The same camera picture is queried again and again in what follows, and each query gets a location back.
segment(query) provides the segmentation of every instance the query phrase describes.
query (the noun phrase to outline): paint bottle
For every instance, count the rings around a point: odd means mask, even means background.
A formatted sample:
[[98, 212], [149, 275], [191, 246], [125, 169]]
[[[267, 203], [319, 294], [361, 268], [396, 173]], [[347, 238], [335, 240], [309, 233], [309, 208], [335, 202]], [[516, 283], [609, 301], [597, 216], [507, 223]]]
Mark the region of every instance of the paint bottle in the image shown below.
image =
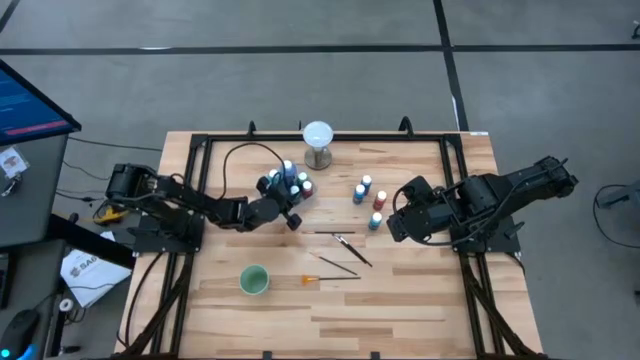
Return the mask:
[[363, 176], [362, 180], [360, 180], [360, 184], [364, 186], [364, 196], [367, 196], [369, 194], [369, 189], [371, 189], [371, 181], [371, 176], [369, 175]]
[[311, 181], [305, 181], [302, 183], [302, 198], [308, 199], [313, 195], [313, 184]]
[[353, 203], [356, 205], [361, 204], [362, 199], [364, 199], [364, 185], [358, 184], [353, 192]]
[[305, 181], [310, 181], [309, 180], [309, 175], [307, 175], [306, 172], [301, 172], [300, 174], [298, 174], [298, 186], [302, 186], [302, 184], [304, 184]]
[[382, 214], [373, 213], [373, 215], [371, 215], [371, 220], [369, 220], [369, 229], [378, 230], [381, 223], [382, 223]]
[[285, 160], [284, 162], [284, 170], [282, 173], [284, 174], [284, 184], [287, 186], [295, 185], [296, 181], [296, 165], [289, 160]]
[[373, 209], [376, 211], [382, 210], [385, 200], [387, 200], [387, 193], [378, 191], [378, 196], [376, 196], [376, 200], [373, 202]]
[[300, 188], [297, 185], [293, 185], [289, 188], [289, 196], [291, 196], [291, 203], [293, 205], [300, 204], [302, 201], [302, 195], [300, 194]]
[[[267, 178], [269, 179], [269, 186], [271, 186], [271, 184], [273, 184], [273, 178], [276, 177], [276, 174], [278, 174], [278, 170], [276, 169], [271, 169], [271, 171], [269, 171], [269, 174], [267, 175]], [[279, 179], [281, 175], [277, 175], [276, 178], [276, 184], [278, 183]]]

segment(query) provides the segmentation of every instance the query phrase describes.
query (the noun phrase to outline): green cup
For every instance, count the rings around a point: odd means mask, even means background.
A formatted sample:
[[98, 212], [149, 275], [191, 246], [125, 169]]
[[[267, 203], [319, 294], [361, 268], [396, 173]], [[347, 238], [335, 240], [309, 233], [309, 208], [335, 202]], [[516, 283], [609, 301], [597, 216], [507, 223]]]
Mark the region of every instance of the green cup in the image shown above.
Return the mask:
[[260, 295], [269, 287], [269, 272], [262, 265], [251, 265], [240, 275], [240, 288], [247, 295]]

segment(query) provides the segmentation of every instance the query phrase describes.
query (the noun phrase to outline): lamp base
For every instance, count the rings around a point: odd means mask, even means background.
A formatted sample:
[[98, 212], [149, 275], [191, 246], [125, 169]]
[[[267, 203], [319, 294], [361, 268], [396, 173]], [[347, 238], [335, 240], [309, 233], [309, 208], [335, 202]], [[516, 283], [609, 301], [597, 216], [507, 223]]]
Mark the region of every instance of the lamp base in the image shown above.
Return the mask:
[[304, 163], [313, 170], [322, 170], [327, 168], [331, 165], [332, 159], [333, 156], [331, 155], [331, 151], [326, 147], [321, 149], [309, 148], [304, 153]]

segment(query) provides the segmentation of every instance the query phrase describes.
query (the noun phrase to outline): black floor stripe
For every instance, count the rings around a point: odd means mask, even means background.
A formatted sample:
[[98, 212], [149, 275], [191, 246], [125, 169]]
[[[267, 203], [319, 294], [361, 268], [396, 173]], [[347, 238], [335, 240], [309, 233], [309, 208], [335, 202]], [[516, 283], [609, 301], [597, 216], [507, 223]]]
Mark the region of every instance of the black floor stripe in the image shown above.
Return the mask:
[[469, 122], [467, 121], [467, 112], [464, 110], [464, 101], [462, 100], [462, 90], [460, 89], [460, 81], [458, 80], [458, 71], [456, 70], [456, 62], [453, 58], [451, 47], [451, 39], [449, 37], [449, 28], [447, 27], [447, 19], [444, 15], [444, 7], [442, 0], [433, 0], [433, 7], [438, 20], [438, 30], [440, 31], [440, 41], [442, 42], [442, 52], [444, 55], [444, 63], [447, 67], [447, 77], [449, 78], [449, 89], [453, 97], [453, 104], [456, 115], [456, 122], [459, 131], [469, 131]]
[[142, 48], [12, 48], [0, 55], [227, 55], [227, 54], [321, 54], [321, 53], [420, 53], [420, 52], [615, 52], [640, 51], [638, 44], [584, 45], [451, 45], [374, 44], [374, 45], [276, 45], [276, 46], [194, 46]]
[[419, 53], [442, 51], [440, 45], [284, 45], [209, 46], [149, 48], [14, 48], [0, 49], [0, 55], [229, 55], [229, 54], [310, 54], [310, 53]]
[[4, 11], [4, 14], [2, 14], [2, 17], [0, 18], [0, 33], [2, 32], [2, 30], [4, 30], [5, 26], [7, 26], [9, 19], [11, 19], [11, 15], [13, 15], [13, 12], [16, 10], [16, 7], [18, 7], [19, 3], [20, 0], [11, 0], [9, 6], [7, 6], [7, 9]]
[[455, 45], [453, 52], [589, 52], [640, 51], [638, 44]]

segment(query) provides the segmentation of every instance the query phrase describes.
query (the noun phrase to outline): black desk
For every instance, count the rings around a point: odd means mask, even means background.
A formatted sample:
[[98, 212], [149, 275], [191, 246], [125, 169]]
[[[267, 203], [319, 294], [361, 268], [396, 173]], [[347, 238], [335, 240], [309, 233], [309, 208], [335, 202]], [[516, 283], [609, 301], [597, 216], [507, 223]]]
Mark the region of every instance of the black desk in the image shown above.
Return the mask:
[[51, 214], [66, 146], [66, 135], [17, 145], [31, 166], [18, 191], [0, 198], [0, 248], [64, 239], [78, 250], [133, 268], [135, 259], [128, 248]]
[[1, 247], [31, 244], [45, 238], [66, 146], [66, 136], [17, 145], [31, 167], [24, 173], [20, 189], [0, 198]]
[[[130, 269], [135, 263], [127, 247], [51, 214], [66, 144], [64, 135], [17, 145], [30, 167], [18, 191], [0, 197], [0, 252], [12, 253], [17, 263], [8, 307], [0, 310], [0, 332], [18, 311], [60, 290], [60, 265], [67, 245]], [[62, 331], [58, 321], [51, 325], [57, 314], [54, 300], [51, 297], [39, 307], [41, 318], [34, 338], [37, 358], [59, 345], [45, 346], [50, 329], [52, 337]]]
[[[4, 331], [9, 321], [19, 311], [32, 308], [46, 296], [58, 290], [60, 264], [66, 244], [64, 241], [47, 241], [40, 244], [22, 246], [14, 252], [16, 271], [7, 308], [0, 310], [0, 331]], [[55, 297], [50, 297], [38, 307], [40, 321], [33, 343], [36, 347], [34, 359], [45, 355], [47, 337], [54, 315]]]

